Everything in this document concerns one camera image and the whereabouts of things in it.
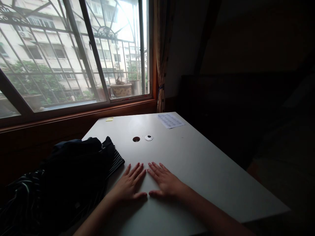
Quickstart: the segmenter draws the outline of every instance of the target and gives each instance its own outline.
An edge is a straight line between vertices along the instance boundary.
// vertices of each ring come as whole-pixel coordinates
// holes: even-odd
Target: large ceramic pot
[[[96,88],[96,90],[97,90],[97,94],[98,94],[99,99],[100,100],[106,100],[104,89],[103,88]],[[107,92],[108,92],[109,98],[111,98],[112,97],[112,93],[111,93],[111,88],[110,87],[107,87]]]
[[[41,94],[23,95],[24,100],[32,108],[33,111],[40,111],[40,110],[44,109],[44,107],[42,107],[42,103],[40,102],[42,97],[43,97],[43,95],[41,95]]]
[[[126,85],[110,85],[115,97],[131,96],[131,84]]]
[[[141,80],[129,80],[129,82],[132,84],[132,95],[141,94]]]
[[[0,97],[0,118],[19,114],[6,97]]]

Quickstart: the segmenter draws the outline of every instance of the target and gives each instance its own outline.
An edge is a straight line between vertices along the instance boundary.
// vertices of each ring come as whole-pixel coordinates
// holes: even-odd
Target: table surface
[[[125,159],[109,180],[108,190],[118,181],[127,165],[143,162],[163,163],[181,181],[211,201],[239,222],[248,222],[284,213],[290,209],[239,167],[226,154],[205,138],[176,112],[184,126],[167,129],[157,114],[99,119],[83,140],[97,137],[101,142],[110,136]],[[146,135],[153,136],[146,141]],[[140,191],[158,189],[147,173]],[[102,235],[192,235],[206,228],[183,206],[148,196],[147,201],[121,206]]]

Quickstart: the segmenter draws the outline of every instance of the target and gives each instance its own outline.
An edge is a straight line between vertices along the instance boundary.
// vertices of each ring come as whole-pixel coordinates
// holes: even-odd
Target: wooden window sill
[[[127,104],[121,104],[121,105],[116,105],[112,107],[106,107],[106,108],[101,108],[101,109],[95,109],[95,110],[89,110],[89,111],[84,111],[84,112],[78,112],[70,115],[64,115],[64,116],[58,116],[50,119],[44,119],[40,121],[34,121],[34,122],[29,122],[29,123],[24,123],[24,124],[19,124],[19,125],[14,125],[14,126],[8,126],[8,127],[3,127],[0,128],[0,133],[3,132],[8,132],[8,131],[13,131],[17,129],[23,129],[23,128],[28,128],[28,127],[33,127],[33,126],[38,126],[38,125],[43,125],[47,123],[52,123],[52,122],[57,122],[57,121],[64,121],[68,119],[73,119],[73,118],[82,118],[86,116],[86,119],[99,119],[102,117],[109,117],[109,116],[119,116],[119,115],[128,115],[129,113],[132,113],[133,111],[137,110],[143,110],[147,108],[153,108],[157,106],[157,100],[156,99],[148,99],[144,101],[138,101],[138,102],[133,102],[133,103],[127,103]]]

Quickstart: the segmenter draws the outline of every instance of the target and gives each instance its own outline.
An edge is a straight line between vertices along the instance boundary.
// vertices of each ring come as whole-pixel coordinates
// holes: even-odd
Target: finger
[[[143,163],[136,169],[136,171],[132,174],[131,178],[135,179],[143,170]]]
[[[136,169],[138,169],[139,165],[140,165],[140,163],[138,162],[138,163],[136,164],[136,166],[135,166],[135,167],[130,171],[130,173],[128,174],[129,177],[132,176],[132,174],[136,171]]]
[[[148,163],[149,164],[149,167],[154,171],[154,173],[159,176],[160,175],[160,172],[158,171],[158,169],[152,165],[150,162]]]
[[[152,165],[154,165],[154,167],[155,167],[160,173],[163,173],[163,172],[164,172],[164,170],[163,170],[161,167],[159,167],[155,162],[152,162]]]
[[[166,172],[170,172],[162,163],[159,163],[159,164],[163,168],[163,170],[165,170]]]
[[[158,176],[154,173],[154,171],[147,169],[148,173],[152,176],[152,178],[155,180],[155,182],[159,182]]]
[[[136,177],[135,184],[137,184],[145,175],[145,169]]]
[[[139,199],[139,198],[144,198],[147,196],[146,192],[141,192],[141,193],[135,193],[134,194],[134,199]]]
[[[149,195],[151,197],[164,197],[165,196],[164,193],[161,190],[151,190],[149,192]]]
[[[129,165],[127,166],[127,169],[126,169],[124,175],[128,175],[128,174],[129,174],[130,168],[131,168],[131,164],[129,164]]]

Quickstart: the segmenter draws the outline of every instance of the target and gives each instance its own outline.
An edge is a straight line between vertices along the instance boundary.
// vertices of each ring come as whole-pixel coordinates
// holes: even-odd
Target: wrist
[[[110,191],[108,194],[106,194],[103,200],[110,203],[112,206],[116,206],[119,204],[119,202],[121,202],[119,196],[114,194],[113,191]]]
[[[178,201],[182,201],[185,198],[185,196],[189,193],[190,190],[191,188],[189,186],[182,183],[175,192],[175,198]]]

